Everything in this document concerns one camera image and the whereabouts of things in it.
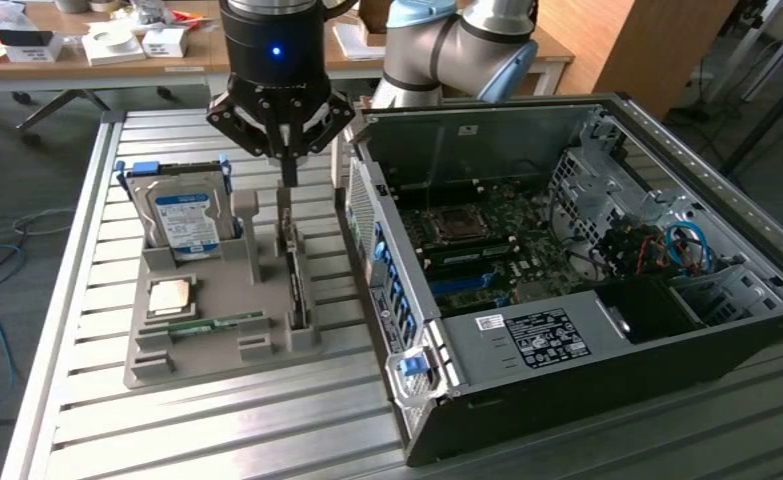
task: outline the hard drive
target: hard drive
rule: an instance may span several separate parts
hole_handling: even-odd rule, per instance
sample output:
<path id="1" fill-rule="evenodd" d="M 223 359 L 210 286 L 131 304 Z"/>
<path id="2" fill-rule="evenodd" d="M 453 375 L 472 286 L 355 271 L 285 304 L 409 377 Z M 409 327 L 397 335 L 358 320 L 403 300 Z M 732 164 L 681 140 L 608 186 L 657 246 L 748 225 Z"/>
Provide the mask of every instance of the hard drive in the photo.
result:
<path id="1" fill-rule="evenodd" d="M 227 160 L 182 165 L 138 162 L 119 182 L 139 212 L 149 248 L 170 247 L 179 261 L 215 256 L 219 242 L 239 236 L 230 206 Z"/>

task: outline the circuit board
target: circuit board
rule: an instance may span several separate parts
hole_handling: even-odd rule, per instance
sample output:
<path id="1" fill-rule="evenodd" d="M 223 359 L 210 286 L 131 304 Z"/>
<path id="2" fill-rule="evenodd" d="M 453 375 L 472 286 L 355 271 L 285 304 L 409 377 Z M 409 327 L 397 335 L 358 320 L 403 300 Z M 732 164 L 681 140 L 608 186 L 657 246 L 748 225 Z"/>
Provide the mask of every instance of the circuit board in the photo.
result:
<path id="1" fill-rule="evenodd" d="M 399 210 L 445 316 L 566 295 L 589 280 L 544 221 L 542 188 L 513 180 L 473 186 L 457 195 L 468 203 L 433 202 L 428 208 L 425 197 L 402 202 L 422 208 Z"/>

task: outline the white box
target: white box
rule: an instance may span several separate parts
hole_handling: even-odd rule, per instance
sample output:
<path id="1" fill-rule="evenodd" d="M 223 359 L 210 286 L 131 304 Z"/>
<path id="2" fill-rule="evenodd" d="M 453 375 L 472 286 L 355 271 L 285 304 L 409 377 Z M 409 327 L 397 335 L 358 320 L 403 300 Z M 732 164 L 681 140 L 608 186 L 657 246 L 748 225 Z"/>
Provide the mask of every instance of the white box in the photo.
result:
<path id="1" fill-rule="evenodd" d="M 13 63 L 54 63 L 59 60 L 63 40 L 54 32 L 3 32 L 0 42 L 5 42 L 6 55 Z"/>
<path id="2" fill-rule="evenodd" d="M 142 39 L 142 48 L 150 57 L 183 57 L 189 37 L 186 28 L 151 30 Z"/>
<path id="3" fill-rule="evenodd" d="M 83 37 L 83 48 L 91 66 L 146 59 L 139 40 L 126 31 L 90 33 Z"/>

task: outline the aluminum workbench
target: aluminum workbench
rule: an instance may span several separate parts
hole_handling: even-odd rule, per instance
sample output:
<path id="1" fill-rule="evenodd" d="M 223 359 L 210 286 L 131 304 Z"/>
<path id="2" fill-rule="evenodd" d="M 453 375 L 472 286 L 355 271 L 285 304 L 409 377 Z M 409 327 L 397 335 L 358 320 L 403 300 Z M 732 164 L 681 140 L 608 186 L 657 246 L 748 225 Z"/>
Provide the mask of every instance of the aluminum workbench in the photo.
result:
<path id="1" fill-rule="evenodd" d="M 109 114 L 98 134 L 3 479 L 783 478 L 783 343 L 722 380 L 420 469 L 403 465 L 391 404 L 357 299 L 329 153 L 301 169 L 326 353 L 207 383 L 122 382 L 142 226 L 117 160 L 234 163 L 275 220 L 278 169 L 202 110 Z"/>

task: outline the blue tab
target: blue tab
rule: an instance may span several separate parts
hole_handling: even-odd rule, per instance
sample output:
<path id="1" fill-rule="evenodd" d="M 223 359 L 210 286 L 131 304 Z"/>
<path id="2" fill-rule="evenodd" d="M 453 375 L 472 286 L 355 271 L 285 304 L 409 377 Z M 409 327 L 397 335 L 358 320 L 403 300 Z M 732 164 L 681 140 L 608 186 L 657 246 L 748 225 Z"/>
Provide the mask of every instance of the blue tab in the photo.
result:
<path id="1" fill-rule="evenodd" d="M 457 11 L 454 0 L 395 0 L 389 8 L 386 27 L 403 28 L 436 22 Z"/>
<path id="2" fill-rule="evenodd" d="M 477 99 L 488 103 L 498 103 L 510 98 L 522 80 L 528 77 L 536 56 L 537 43 L 529 41 L 498 69 L 498 73 L 496 73 L 484 90 L 478 93 Z"/>
<path id="3" fill-rule="evenodd" d="M 130 201 L 133 202 L 134 199 L 130 196 L 130 188 L 127 187 L 127 178 L 125 177 L 125 160 L 119 160 L 118 162 L 115 162 L 115 171 L 119 172 L 119 174 L 115 176 L 115 179 L 119 181 L 119 185 L 122 185 L 122 188 L 125 189 L 125 191 L 127 192 L 127 196 L 130 197 Z"/>
<path id="4" fill-rule="evenodd" d="M 134 164 L 134 176 L 157 175 L 158 173 L 161 173 L 161 162 L 157 160 Z"/>
<path id="5" fill-rule="evenodd" d="M 382 254 L 386 253 L 386 242 L 385 240 L 377 244 L 374 248 L 374 260 L 382 259 Z"/>
<path id="6" fill-rule="evenodd" d="M 428 363 L 428 359 L 424 357 L 424 355 L 405 358 L 401 362 L 401 372 L 403 372 L 403 376 L 406 377 L 411 377 L 413 375 L 418 375 L 421 373 L 428 373 L 429 370 L 430 364 Z"/>

